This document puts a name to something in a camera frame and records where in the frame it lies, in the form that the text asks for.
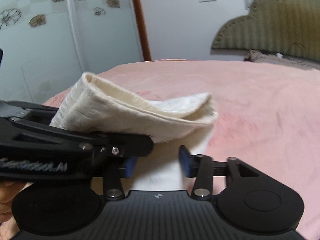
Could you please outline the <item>person left hand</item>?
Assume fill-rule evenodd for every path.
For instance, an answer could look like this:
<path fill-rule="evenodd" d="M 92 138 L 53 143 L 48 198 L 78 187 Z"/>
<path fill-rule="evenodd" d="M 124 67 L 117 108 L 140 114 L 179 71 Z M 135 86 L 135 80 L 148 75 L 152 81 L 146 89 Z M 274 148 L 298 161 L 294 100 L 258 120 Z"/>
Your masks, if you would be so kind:
<path fill-rule="evenodd" d="M 11 205 L 16 195 L 26 187 L 26 183 L 1 182 L 1 239 L 12 239 L 19 232 L 12 215 Z"/>

